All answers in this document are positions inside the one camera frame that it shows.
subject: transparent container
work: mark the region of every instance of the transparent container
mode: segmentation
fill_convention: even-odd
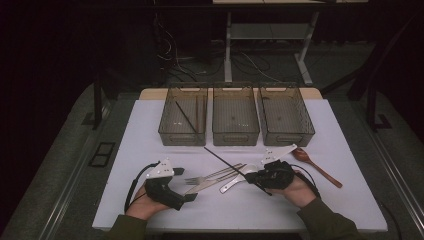
[[[257,102],[265,146],[308,145],[315,130],[296,83],[260,83]]]
[[[206,145],[207,101],[207,83],[169,86],[158,130],[164,146]]]
[[[255,146],[259,136],[255,96],[249,82],[219,82],[213,88],[215,146]]]

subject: utensil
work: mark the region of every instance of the utensil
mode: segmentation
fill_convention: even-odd
[[[259,169],[256,165],[246,165],[244,166],[242,169],[240,169],[240,172],[242,172],[243,174],[247,174],[247,173],[251,173],[251,172],[257,172]],[[229,183],[225,184],[224,186],[222,186],[219,191],[221,193],[225,193],[228,189],[230,189],[232,186],[234,186],[236,183],[242,182],[242,181],[246,181],[246,179],[244,178],[243,175],[239,174],[237,175],[237,177],[235,177],[233,180],[231,180]]]
[[[341,184],[339,181],[337,181],[335,178],[330,176],[330,174],[326,173],[324,170],[322,170],[320,167],[318,167],[312,160],[309,158],[308,154],[305,152],[305,150],[301,148],[296,148],[292,151],[294,158],[297,160],[308,163],[312,165],[318,172],[320,172],[325,178],[327,178],[328,181],[330,181],[332,184],[334,184],[336,187],[341,188],[343,187],[343,184]]]
[[[208,151],[210,154],[214,155],[216,158],[218,158],[221,162],[225,163],[227,166],[229,166],[230,168],[234,169],[234,171],[236,171],[237,173],[239,173],[240,175],[244,175],[242,172],[240,172],[238,169],[234,168],[233,166],[231,166],[227,161],[225,161],[224,159],[222,159],[220,156],[216,155],[214,152],[212,152],[211,150],[209,150],[207,147],[203,147],[206,151]],[[261,189],[264,193],[266,193],[268,196],[272,196],[271,193],[267,192],[265,190],[265,188],[263,188],[261,185],[259,185],[258,183],[253,183],[255,184],[256,187],[258,187],[259,189]]]
[[[213,180],[205,180],[203,182],[201,182],[199,185],[194,186],[192,189],[188,190],[188,192],[186,192],[185,194],[192,194],[192,193],[197,193],[205,188],[208,188],[212,185],[215,185],[221,181],[224,181],[225,179],[231,178],[231,177],[235,177],[237,175],[237,172],[231,172],[227,175],[224,175],[222,177],[213,179]]]
[[[234,165],[233,167],[236,168],[236,169],[240,169],[240,168],[244,167],[245,165],[246,164],[238,163],[238,164]],[[185,179],[185,181],[186,181],[187,185],[199,185],[201,182],[205,181],[208,178],[215,177],[215,176],[221,175],[221,174],[226,173],[226,172],[233,172],[233,171],[234,170],[232,168],[228,167],[228,168],[222,169],[218,172],[211,173],[206,177],[187,178],[187,179]]]

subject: metal fork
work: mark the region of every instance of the metal fork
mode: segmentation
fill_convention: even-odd
[[[245,165],[246,164],[238,163],[236,165],[233,165],[233,167],[240,169],[240,168],[244,167]],[[204,182],[208,178],[215,177],[215,176],[221,175],[221,174],[226,173],[226,172],[231,172],[231,171],[234,171],[234,170],[232,168],[228,167],[228,168],[222,169],[218,172],[214,172],[212,174],[209,174],[206,177],[187,178],[187,179],[185,179],[185,182],[186,182],[187,185],[199,185],[201,182]]]

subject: sleeve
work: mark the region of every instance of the sleeve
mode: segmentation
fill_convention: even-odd
[[[144,240],[147,221],[131,216],[119,215],[104,240]]]
[[[298,213],[305,223],[311,239],[366,239],[350,219],[334,213],[321,199],[316,198]]]

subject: metal frame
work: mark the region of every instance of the metal frame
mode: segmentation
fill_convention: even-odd
[[[108,101],[102,105],[102,119],[106,120],[109,117],[109,114],[112,110],[112,106]],[[92,131],[87,137],[85,144],[81,150],[81,155],[79,156],[78,162],[75,165],[75,168],[72,170],[71,176],[69,176],[68,181],[65,184],[62,192],[60,193],[58,199],[56,200],[53,209],[50,213],[49,219],[47,220],[44,228],[41,230],[40,235],[38,236],[39,240],[49,240],[54,239],[54,236],[62,222],[63,217],[68,209],[69,203],[74,196],[79,181],[81,180],[81,175],[84,172],[85,167],[91,159],[91,154],[95,145],[99,140],[100,134],[102,133],[105,122],[102,121],[99,123],[98,128],[95,131]]]
[[[363,109],[359,103],[353,104],[352,107],[358,116],[362,116]],[[359,119],[361,119],[363,127],[367,130],[374,146],[378,150],[380,161],[390,177],[395,189],[399,193],[409,215],[417,226],[421,236],[424,238],[424,209],[421,207],[421,203],[418,202],[415,195],[412,193],[378,134],[369,126],[368,122],[366,122],[363,117],[359,117]]]
[[[235,25],[231,22],[231,12],[227,13],[227,34],[225,39],[225,60],[224,60],[224,77],[225,82],[232,82],[232,71],[231,71],[231,39],[303,39],[303,46],[299,53],[294,54],[294,58],[296,60],[297,66],[299,68],[300,74],[303,78],[303,82],[307,86],[312,86],[313,82],[311,79],[311,76],[309,75],[308,68],[305,65],[305,56],[308,51],[309,45],[311,43],[312,35],[315,30],[315,25],[317,23],[319,16],[319,12],[314,12],[311,18],[311,21],[309,24],[307,24],[307,28],[305,31],[305,34],[302,38],[296,37],[294,35],[290,36],[289,34],[281,34],[280,36],[274,36],[274,34],[271,33],[268,36],[260,36],[253,34],[254,36],[244,36],[241,37],[241,34],[237,34],[237,37],[234,37],[233,31]],[[279,24],[279,28],[282,30],[285,30],[287,32],[296,32],[296,28],[299,28],[299,25],[301,24]]]

